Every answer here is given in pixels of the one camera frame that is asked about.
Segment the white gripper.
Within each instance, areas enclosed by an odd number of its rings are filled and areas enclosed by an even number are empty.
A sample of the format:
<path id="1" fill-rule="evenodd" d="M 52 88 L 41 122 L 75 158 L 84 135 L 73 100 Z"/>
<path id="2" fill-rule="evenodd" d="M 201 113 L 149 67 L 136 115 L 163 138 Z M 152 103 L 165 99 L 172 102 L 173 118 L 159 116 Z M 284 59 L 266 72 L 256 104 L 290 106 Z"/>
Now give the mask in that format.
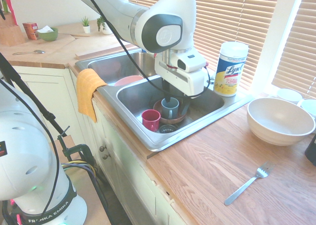
<path id="1" fill-rule="evenodd" d="M 206 66 L 205 59 L 199 54 L 181 53 L 171 55 L 171 63 L 167 63 L 163 54 L 155 56 L 155 72 L 162 77 L 161 84 L 165 101 L 171 100 L 170 85 L 183 94 L 196 97 L 204 91 L 205 74 L 202 68 Z M 181 114 L 186 114 L 191 98 L 185 97 L 181 102 Z"/>

